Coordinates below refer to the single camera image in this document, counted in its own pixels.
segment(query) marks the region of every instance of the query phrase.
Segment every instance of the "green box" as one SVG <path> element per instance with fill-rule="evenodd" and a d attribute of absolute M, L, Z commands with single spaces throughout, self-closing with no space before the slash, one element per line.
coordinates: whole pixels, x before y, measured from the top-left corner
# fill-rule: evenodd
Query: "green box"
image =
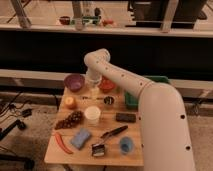
<path fill-rule="evenodd" d="M 155 82 L 170 84 L 169 79 L 166 76 L 144 76 L 144 77 L 149 78 L 150 80 Z M 128 92 L 125 92 L 124 96 L 125 96 L 125 104 L 127 109 L 138 109 L 138 99 L 133 97 Z"/>

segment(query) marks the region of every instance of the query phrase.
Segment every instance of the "small white container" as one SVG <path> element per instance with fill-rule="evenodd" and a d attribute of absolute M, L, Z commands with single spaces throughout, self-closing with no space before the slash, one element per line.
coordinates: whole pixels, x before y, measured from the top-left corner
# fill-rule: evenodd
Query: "small white container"
<path fill-rule="evenodd" d="M 84 111 L 86 121 L 90 125 L 98 125 L 101 116 L 101 110 L 97 106 L 89 106 Z"/>

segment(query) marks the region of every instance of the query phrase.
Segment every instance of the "chair wheel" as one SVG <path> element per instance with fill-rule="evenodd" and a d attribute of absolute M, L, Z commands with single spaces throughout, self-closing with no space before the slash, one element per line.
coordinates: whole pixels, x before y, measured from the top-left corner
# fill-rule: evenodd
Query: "chair wheel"
<path fill-rule="evenodd" d="M 28 159 L 25 162 L 25 164 L 24 164 L 24 169 L 26 169 L 26 170 L 32 170 L 33 167 L 34 167 L 34 165 L 35 165 L 35 162 L 33 160 L 31 160 L 31 159 Z"/>

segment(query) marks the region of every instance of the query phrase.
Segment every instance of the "blue object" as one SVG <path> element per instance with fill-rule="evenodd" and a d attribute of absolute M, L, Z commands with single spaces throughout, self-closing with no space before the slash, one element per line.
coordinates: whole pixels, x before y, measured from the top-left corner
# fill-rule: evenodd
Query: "blue object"
<path fill-rule="evenodd" d="M 127 154 L 133 150 L 134 143 L 130 137 L 123 137 L 119 142 L 120 150 L 122 154 Z"/>
<path fill-rule="evenodd" d="M 80 131 L 70 140 L 70 143 L 80 150 L 90 137 L 91 133 L 87 129 L 81 128 Z"/>

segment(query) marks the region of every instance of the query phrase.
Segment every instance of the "floor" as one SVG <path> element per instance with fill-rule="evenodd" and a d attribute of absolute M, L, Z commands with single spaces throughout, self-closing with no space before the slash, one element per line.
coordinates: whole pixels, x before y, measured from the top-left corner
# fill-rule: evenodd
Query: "floor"
<path fill-rule="evenodd" d="M 12 130 L 8 136 L 3 139 L 0 146 L 8 148 L 19 156 L 27 156 L 35 160 L 35 171 L 64 171 L 61 165 L 46 164 L 44 156 L 48 145 L 49 136 L 52 130 L 54 119 L 57 113 L 55 99 L 52 95 L 40 96 L 37 94 L 24 93 L 19 97 L 15 105 L 20 107 L 22 103 L 28 99 L 33 99 L 31 104 L 26 104 L 22 111 L 31 108 L 32 115 L 23 121 L 27 124 L 27 129 L 20 131 L 18 128 Z M 188 123 L 192 146 L 194 150 L 194 158 L 197 171 L 213 170 L 213 106 L 202 105 L 199 115 L 193 115 L 194 111 L 189 104 L 186 104 L 188 113 Z M 5 128 L 16 118 L 11 117 L 1 127 Z M 1 149 L 1 153 L 10 154 Z M 74 171 L 98 171 L 100 167 L 88 166 L 72 166 Z M 18 162 L 0 162 L 0 170 L 2 171 L 23 171 L 23 163 Z M 139 171 L 140 167 L 108 167 L 108 171 Z"/>

